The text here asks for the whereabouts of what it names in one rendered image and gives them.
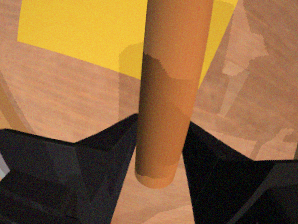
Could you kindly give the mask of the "orange-brown cylinder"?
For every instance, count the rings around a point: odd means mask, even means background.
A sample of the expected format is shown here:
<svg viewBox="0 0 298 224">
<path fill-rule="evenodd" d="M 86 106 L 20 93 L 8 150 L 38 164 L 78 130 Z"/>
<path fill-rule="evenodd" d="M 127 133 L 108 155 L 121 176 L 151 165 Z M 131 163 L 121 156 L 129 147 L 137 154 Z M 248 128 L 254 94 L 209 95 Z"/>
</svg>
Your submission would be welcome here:
<svg viewBox="0 0 298 224">
<path fill-rule="evenodd" d="M 172 184 L 192 121 L 213 0 L 148 0 L 134 176 Z"/>
</svg>

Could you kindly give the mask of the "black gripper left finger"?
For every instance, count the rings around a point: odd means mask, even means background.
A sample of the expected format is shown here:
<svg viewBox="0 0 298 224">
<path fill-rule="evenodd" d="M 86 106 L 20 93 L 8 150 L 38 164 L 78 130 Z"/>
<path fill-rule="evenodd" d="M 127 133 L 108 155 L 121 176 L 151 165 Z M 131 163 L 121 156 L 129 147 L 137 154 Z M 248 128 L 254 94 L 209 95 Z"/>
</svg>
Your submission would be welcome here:
<svg viewBox="0 0 298 224">
<path fill-rule="evenodd" d="M 137 144 L 138 113 L 77 143 L 0 129 L 9 171 L 71 186 L 88 224 L 110 224 Z"/>
</svg>

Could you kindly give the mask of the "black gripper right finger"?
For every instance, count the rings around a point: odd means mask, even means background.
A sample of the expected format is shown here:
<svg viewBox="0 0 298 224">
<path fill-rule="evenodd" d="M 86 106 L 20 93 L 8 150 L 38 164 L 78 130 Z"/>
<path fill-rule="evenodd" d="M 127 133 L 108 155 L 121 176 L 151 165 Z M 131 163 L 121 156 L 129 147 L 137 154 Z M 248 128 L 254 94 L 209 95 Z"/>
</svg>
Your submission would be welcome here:
<svg viewBox="0 0 298 224">
<path fill-rule="evenodd" d="M 234 224 L 270 186 L 298 184 L 298 160 L 253 160 L 190 121 L 182 159 L 194 224 Z"/>
</svg>

